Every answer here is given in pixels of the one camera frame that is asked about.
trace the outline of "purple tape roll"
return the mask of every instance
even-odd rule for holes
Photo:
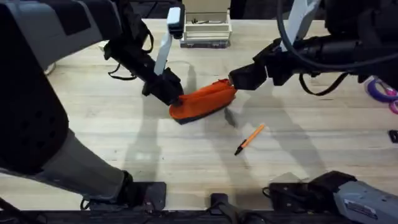
[[[383,89],[385,89],[386,92],[383,93],[383,92],[379,91],[376,88],[377,85],[381,85],[383,87]],[[368,94],[371,97],[373,97],[375,100],[383,102],[383,103],[391,103],[395,100],[398,100],[397,92],[390,87],[385,87],[383,82],[378,79],[374,79],[374,80],[370,81],[367,85],[367,90],[368,90]]]

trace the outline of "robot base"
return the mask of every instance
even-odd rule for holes
[[[88,207],[91,211],[120,211],[120,210],[133,210],[133,211],[161,211],[166,203],[166,183],[165,182],[134,182],[136,187],[136,195],[134,201],[135,206],[109,204],[97,201],[90,201]]]

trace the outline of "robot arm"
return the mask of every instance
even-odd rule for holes
[[[170,38],[182,34],[184,11],[177,8],[168,22]],[[62,57],[109,40],[105,58],[114,58],[145,81],[143,94],[153,94],[166,105],[176,103],[183,94],[180,80],[164,69],[165,58],[155,73],[150,50],[142,49],[152,36],[129,1],[0,0],[0,21],[0,172],[80,194],[90,202],[82,209],[141,207],[149,198],[154,201],[150,209],[161,210],[165,184],[133,182],[128,172],[111,167],[85,147],[68,128],[67,114],[43,73]],[[161,52],[168,51],[166,46]]]
[[[332,213],[363,224],[396,223],[398,197],[338,171],[309,183],[271,183],[263,194],[277,212]]]
[[[278,28],[282,38],[257,54],[253,64],[232,71],[230,80],[237,89],[255,90],[267,77],[280,86],[295,73],[316,77],[326,72],[344,72],[357,75],[359,82],[375,75],[398,88],[394,73],[398,61],[398,26],[394,22],[398,19],[398,6],[385,2],[324,0],[325,25],[330,35],[309,39],[303,37],[320,1],[295,1],[285,33],[280,8]],[[294,48],[289,48],[288,42],[293,42]]]

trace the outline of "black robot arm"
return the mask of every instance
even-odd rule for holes
[[[171,24],[170,34],[177,37],[181,24]],[[89,201],[82,209],[135,208],[149,200],[154,201],[149,209],[161,210],[165,184],[133,182],[128,172],[85,147],[69,129],[68,116],[43,73],[59,59],[109,40],[106,58],[144,80],[145,95],[166,105],[175,102],[182,94],[180,80],[168,68],[154,73],[156,62],[142,49],[151,34],[129,2],[0,0],[0,30],[0,172],[80,194]]]
[[[326,25],[331,34],[323,37],[299,39],[293,44],[300,57],[291,50],[284,50],[283,44],[288,41],[283,35],[276,39],[254,58],[254,63],[243,68],[233,70],[229,76],[235,88],[255,90],[266,78],[272,78],[274,85],[283,85],[293,74],[308,73],[316,77],[322,73],[343,72],[342,77],[357,75],[361,83],[369,76],[375,75],[393,88],[398,88],[398,79],[394,69],[398,62],[398,6],[396,4],[375,4],[368,1],[354,1],[354,6],[361,10],[348,17],[337,18],[344,8],[351,8],[351,3],[338,1],[324,1],[326,7]],[[278,21],[280,33],[283,24]],[[378,60],[389,57],[378,63],[367,63],[368,60]]]

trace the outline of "dark background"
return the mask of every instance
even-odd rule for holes
[[[277,1],[280,0],[231,0],[232,5],[238,6],[238,11],[243,9],[243,7],[239,7],[242,3],[245,3],[244,10],[242,13],[234,14],[231,9],[231,18],[232,19],[275,19],[276,17],[276,4]],[[294,0],[284,0],[284,12],[285,17],[289,15],[289,11],[292,8]],[[142,0],[140,2],[136,1],[132,3],[134,6],[134,10],[138,12],[142,17],[148,17],[152,19],[165,19],[167,17],[167,13],[169,11],[170,3],[162,2],[159,0],[157,4],[153,1]],[[323,12],[319,10],[317,13],[316,19],[323,19]]]

